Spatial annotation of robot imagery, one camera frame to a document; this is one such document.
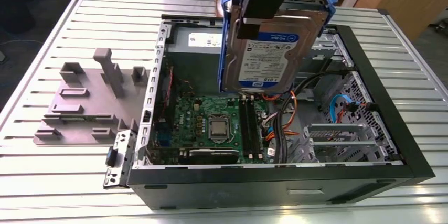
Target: hard drive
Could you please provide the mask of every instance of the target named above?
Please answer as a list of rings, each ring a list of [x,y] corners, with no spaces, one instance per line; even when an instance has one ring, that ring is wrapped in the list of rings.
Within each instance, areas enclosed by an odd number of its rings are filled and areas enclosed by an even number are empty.
[[[232,9],[221,90],[284,93],[321,31],[327,8],[315,2],[284,3],[275,17],[261,20],[256,40],[236,37],[240,11]]]

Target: motherboard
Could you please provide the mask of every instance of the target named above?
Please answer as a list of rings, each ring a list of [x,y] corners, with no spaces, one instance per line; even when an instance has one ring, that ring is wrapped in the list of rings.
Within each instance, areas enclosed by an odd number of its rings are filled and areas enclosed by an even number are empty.
[[[240,164],[268,162],[259,126],[265,107],[253,97],[177,97],[172,131],[157,131],[164,164],[181,163],[187,155],[235,158]]]

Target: slotted table surface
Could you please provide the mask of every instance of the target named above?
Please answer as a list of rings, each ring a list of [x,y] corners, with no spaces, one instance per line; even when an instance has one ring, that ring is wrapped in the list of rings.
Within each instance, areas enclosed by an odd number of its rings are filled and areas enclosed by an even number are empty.
[[[91,223],[448,222],[447,90],[401,31],[376,10],[339,8],[371,59],[436,178],[356,204],[152,211],[128,190],[104,190],[108,146],[37,147],[33,133],[60,84],[64,62],[100,68],[96,47],[121,69],[152,69],[164,13],[215,16],[213,0],[72,0],[0,114],[0,220]]]

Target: power supply label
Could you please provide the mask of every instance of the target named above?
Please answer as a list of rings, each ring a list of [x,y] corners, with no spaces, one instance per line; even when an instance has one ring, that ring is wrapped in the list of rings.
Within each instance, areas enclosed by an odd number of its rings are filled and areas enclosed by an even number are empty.
[[[223,34],[191,33],[189,47],[221,47]]]
[[[239,82],[245,87],[275,86],[284,74],[287,52],[296,46],[297,34],[259,33],[257,40],[248,40],[240,69]]]

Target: ram slot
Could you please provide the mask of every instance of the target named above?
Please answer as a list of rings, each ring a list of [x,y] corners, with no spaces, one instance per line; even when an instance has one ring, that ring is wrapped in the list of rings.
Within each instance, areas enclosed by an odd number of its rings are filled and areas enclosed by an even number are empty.
[[[248,135],[248,126],[247,126],[247,111],[245,111],[245,101],[241,99],[239,102],[239,111],[240,111],[240,129],[243,137],[243,154],[244,156],[249,155],[251,151],[251,139]]]
[[[260,140],[259,140],[259,127],[257,127],[257,114],[255,111],[253,101],[247,103],[247,118],[248,118],[248,131],[251,137],[251,153],[253,158],[259,157],[260,153]]]

